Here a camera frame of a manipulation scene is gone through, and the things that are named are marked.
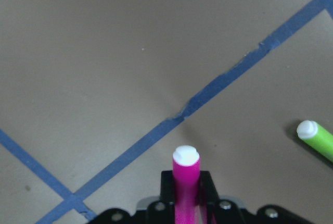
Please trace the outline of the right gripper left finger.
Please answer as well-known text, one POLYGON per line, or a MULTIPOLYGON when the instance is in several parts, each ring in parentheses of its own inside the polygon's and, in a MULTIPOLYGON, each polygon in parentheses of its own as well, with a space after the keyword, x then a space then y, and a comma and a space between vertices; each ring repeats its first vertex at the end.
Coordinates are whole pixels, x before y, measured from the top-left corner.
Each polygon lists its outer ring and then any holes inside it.
POLYGON ((175 183, 172 170, 161 172, 160 199, 169 205, 175 204, 175 183))

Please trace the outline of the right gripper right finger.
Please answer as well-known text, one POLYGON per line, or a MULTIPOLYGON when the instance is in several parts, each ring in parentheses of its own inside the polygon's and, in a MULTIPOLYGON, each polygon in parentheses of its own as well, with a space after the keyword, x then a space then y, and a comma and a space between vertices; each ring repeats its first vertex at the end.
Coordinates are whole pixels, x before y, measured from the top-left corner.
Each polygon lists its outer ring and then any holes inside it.
POLYGON ((207 206, 207 205, 215 205, 217 201, 219 201, 219 195, 214 185, 213 179, 209 171, 201 171, 200 172, 200 180, 199 180, 199 205, 207 206))

